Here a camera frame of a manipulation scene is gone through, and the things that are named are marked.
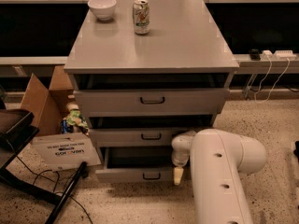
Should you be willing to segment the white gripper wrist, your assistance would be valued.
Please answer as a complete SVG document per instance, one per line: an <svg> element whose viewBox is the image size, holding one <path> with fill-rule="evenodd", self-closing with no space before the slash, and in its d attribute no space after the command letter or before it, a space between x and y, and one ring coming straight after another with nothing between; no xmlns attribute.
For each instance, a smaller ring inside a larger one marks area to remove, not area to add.
<svg viewBox="0 0 299 224"><path fill-rule="evenodd" d="M190 157L190 151L189 150L173 150L172 152L172 162L175 166L174 170L173 170L173 178L174 178L174 184L176 186L178 186L181 183L181 179L183 177L183 173L184 173L184 169L182 167L184 167Z"/></svg>

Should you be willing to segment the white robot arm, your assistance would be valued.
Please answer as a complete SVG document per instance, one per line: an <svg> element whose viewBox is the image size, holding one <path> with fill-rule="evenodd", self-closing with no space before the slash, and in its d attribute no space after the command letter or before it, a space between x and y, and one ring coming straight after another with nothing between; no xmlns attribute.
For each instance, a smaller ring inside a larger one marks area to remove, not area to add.
<svg viewBox="0 0 299 224"><path fill-rule="evenodd" d="M263 144L218 129L188 131L172 139L174 183L191 166L195 224L253 224L240 177L266 164Z"/></svg>

